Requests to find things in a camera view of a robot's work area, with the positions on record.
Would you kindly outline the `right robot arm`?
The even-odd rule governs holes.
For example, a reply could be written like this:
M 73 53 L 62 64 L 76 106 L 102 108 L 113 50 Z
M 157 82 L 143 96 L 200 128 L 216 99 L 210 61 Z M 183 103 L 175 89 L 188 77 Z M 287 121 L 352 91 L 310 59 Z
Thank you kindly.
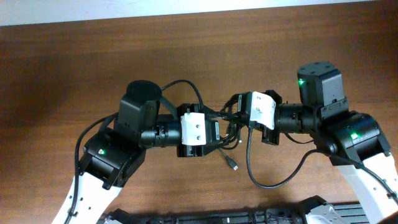
M 277 145 L 280 134 L 309 134 L 315 153 L 330 158 L 355 192 L 370 223 L 397 216 L 397 170 L 391 147 L 369 114 L 349 110 L 341 72 L 330 62 L 297 71 L 300 103 L 283 103 L 273 90 L 236 95 L 237 115 L 262 141 Z

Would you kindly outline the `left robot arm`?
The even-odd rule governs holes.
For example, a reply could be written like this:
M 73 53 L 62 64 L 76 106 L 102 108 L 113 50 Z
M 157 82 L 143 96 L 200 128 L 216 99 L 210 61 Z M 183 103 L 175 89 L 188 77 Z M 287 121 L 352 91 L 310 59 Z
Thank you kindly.
M 153 147 L 175 146 L 178 157 L 202 157 L 221 142 L 223 113 L 202 101 L 178 107 L 164 89 L 147 80 L 127 86 L 118 112 L 94 122 L 99 130 L 86 143 L 86 128 L 75 148 L 75 175 L 54 223 L 96 223 L 119 196 Z

